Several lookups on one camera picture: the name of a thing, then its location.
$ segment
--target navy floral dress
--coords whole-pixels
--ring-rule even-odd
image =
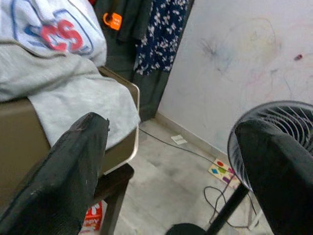
[[[153,0],[148,30],[139,45],[135,71],[170,71],[178,48],[189,0]]]

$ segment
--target white blanket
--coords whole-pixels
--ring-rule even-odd
[[[51,145],[88,112],[109,119],[107,148],[140,122],[128,89],[101,76],[89,59],[54,51],[39,55],[16,41],[0,41],[0,61],[0,102],[27,96]]]

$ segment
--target black cable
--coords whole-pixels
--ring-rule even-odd
[[[206,157],[204,157],[204,156],[202,156],[202,155],[200,155],[200,154],[198,154],[198,153],[195,153],[195,152],[190,151],[190,150],[188,150],[188,149],[184,149],[184,148],[181,148],[181,147],[172,145],[172,144],[170,144],[170,143],[167,143],[167,142],[165,142],[165,141],[159,139],[158,137],[155,137],[155,136],[151,135],[150,133],[148,133],[148,132],[142,130],[141,128],[140,128],[140,131],[142,131],[143,133],[147,134],[148,136],[150,136],[150,137],[152,137],[152,138],[154,138],[154,139],[156,139],[156,140],[158,140],[158,141],[160,141],[160,142],[162,142],[162,143],[164,143],[164,144],[166,144],[166,145],[169,145],[169,146],[171,146],[171,147],[174,147],[174,148],[177,148],[177,149],[186,151],[186,152],[188,152],[188,153],[194,154],[194,155],[196,155],[196,156],[198,156],[198,157],[201,157],[201,158],[203,158],[203,159],[209,161],[210,163],[212,163],[212,164],[214,164],[214,165],[220,167],[219,165],[215,164],[212,160],[210,160],[210,159],[208,159],[208,158],[206,158]],[[231,182],[231,180],[233,179],[234,176],[235,176],[235,175],[233,175],[233,176],[231,177],[230,181],[227,183],[227,185],[226,185],[226,187],[224,188],[223,191],[221,191],[220,189],[218,189],[218,188],[216,188],[216,187],[213,187],[213,186],[206,186],[206,187],[203,189],[203,194],[204,194],[204,198],[205,198],[206,202],[214,209],[214,213],[213,213],[213,215],[211,216],[211,218],[210,218],[210,220],[209,220],[209,223],[210,223],[210,224],[211,224],[211,221],[212,221],[213,217],[215,216],[215,214],[216,214],[216,213],[219,213],[219,212],[217,211],[217,203],[218,203],[218,200],[220,199],[220,197],[223,197],[224,202],[225,202],[225,204],[226,204],[226,198],[225,198],[224,193],[225,193],[225,191],[227,190],[227,187],[229,186],[229,184],[230,184],[230,182]],[[209,202],[209,200],[207,199],[207,197],[206,197],[205,190],[206,190],[207,188],[215,189],[215,190],[217,190],[217,191],[219,191],[219,192],[221,193],[221,194],[218,196],[218,198],[216,199],[216,201],[215,201],[215,206],[213,206],[213,205]],[[251,197],[250,197],[250,195],[249,195],[249,193],[248,193],[248,197],[249,197],[249,199],[250,199],[251,206],[252,206],[252,209],[253,209],[254,213],[257,214],[257,213],[256,213],[256,210],[255,210],[255,208],[254,208],[252,199],[251,199]],[[234,225],[230,224],[228,221],[226,221],[226,223],[227,223],[229,226],[231,226],[231,227],[233,227],[233,228],[236,228],[236,229],[248,229],[248,228],[249,228],[249,226],[234,226]]]

